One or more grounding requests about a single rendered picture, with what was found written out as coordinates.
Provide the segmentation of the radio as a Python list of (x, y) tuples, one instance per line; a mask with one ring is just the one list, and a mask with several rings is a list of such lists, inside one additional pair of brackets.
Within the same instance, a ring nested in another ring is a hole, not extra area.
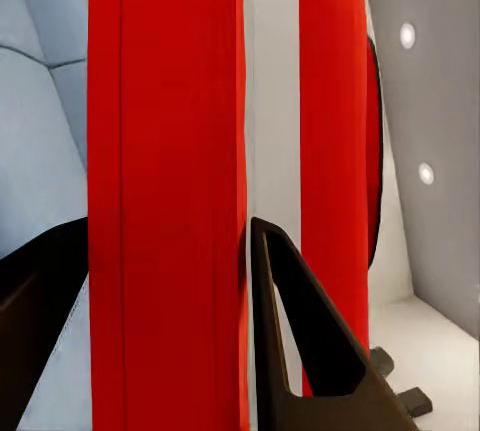
[[(93, 431), (258, 431), (251, 218), (368, 351), (382, 88), (365, 0), (88, 0)], [(313, 397), (274, 284), (291, 393)]]

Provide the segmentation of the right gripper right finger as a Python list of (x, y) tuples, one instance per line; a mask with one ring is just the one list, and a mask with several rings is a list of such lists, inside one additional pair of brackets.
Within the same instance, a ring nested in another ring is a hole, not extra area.
[[(288, 233), (251, 218), (258, 431), (420, 431)], [(290, 391), (274, 284), (313, 397)]]

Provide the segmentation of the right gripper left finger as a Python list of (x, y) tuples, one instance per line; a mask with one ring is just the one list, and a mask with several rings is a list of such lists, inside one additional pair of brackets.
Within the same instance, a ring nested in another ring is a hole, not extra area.
[(88, 217), (0, 260), (0, 431), (16, 431), (88, 274)]

